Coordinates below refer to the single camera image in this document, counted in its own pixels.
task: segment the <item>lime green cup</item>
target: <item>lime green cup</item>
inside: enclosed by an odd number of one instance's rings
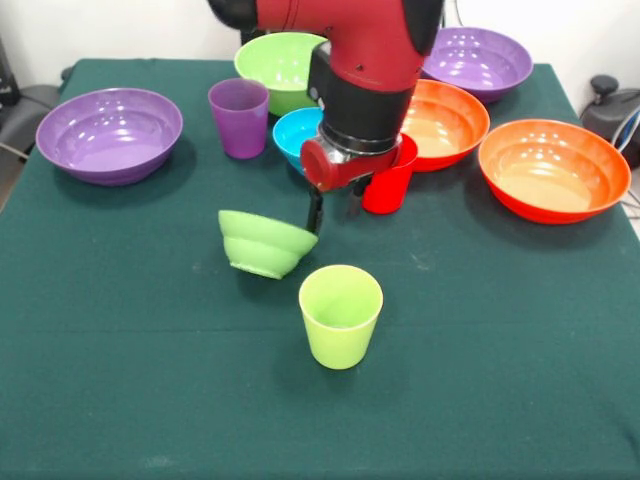
[[[382,299],[376,279],[357,267],[331,265],[309,275],[298,300],[318,363],[334,370],[358,364],[367,353]]]
[[[269,89],[269,111],[283,116],[317,106],[307,95],[307,84],[311,52],[324,41],[310,33],[270,33],[243,45],[234,65],[242,78],[256,80]]]

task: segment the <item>upside-down green bowl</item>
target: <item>upside-down green bowl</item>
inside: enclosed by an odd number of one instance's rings
[[[280,280],[318,243],[313,233],[252,213],[218,212],[224,251],[232,267]]]

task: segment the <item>bowl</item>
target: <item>bowl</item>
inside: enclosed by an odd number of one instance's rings
[[[438,32],[424,74],[475,95],[500,100],[533,71],[529,52],[512,38],[482,28],[450,27]]]
[[[310,33],[270,33],[254,38],[238,50],[238,75],[269,89],[269,111],[277,116],[314,107],[307,96],[311,52],[325,38]]]
[[[301,108],[287,113],[273,127],[273,141],[293,168],[304,175],[300,163],[302,144],[318,134],[322,110],[318,107]]]
[[[476,148],[489,131],[489,113],[473,95],[434,80],[418,80],[402,132],[418,145],[414,172],[449,167]]]
[[[139,182],[169,157],[182,115],[162,95],[110,88],[62,103],[40,123],[44,157],[79,180],[105,186]]]
[[[478,158],[498,200],[538,223],[585,220],[616,204],[631,185],[629,165],[606,140],[553,120],[496,128]]]
[[[232,267],[280,280],[318,243],[313,233],[252,213],[220,210],[224,251]]]

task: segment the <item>cup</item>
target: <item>cup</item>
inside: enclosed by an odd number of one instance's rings
[[[376,279],[357,267],[331,265],[309,275],[298,300],[318,363],[334,370],[358,364],[367,353],[382,299]]]
[[[402,135],[396,165],[376,173],[364,192],[362,208],[367,212],[388,214],[400,210],[409,188],[413,162],[418,156],[418,146],[411,137]]]
[[[245,160],[262,153],[269,116],[264,85],[244,78],[223,80],[209,90],[209,105],[227,155]]]

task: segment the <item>orange bowl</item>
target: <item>orange bowl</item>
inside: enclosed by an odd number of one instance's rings
[[[418,145],[415,172],[432,172],[462,160],[489,131],[487,109],[470,93],[435,80],[418,80],[402,133]]]
[[[585,220],[616,204],[631,185],[624,157],[607,141],[568,123],[519,120],[480,145],[480,168],[507,208],[537,223]]]

